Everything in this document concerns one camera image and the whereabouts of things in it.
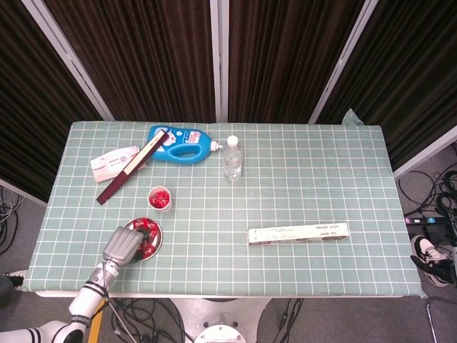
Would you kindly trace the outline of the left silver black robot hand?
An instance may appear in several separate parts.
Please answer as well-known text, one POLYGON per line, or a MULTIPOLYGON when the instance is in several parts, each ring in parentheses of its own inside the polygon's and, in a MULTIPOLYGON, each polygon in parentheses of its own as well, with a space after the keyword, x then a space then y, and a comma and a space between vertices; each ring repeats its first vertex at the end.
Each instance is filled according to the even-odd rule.
POLYGON ((104 248, 103 258, 119 267, 147 260, 156 253, 150 236, 147 229, 118 227, 104 248))

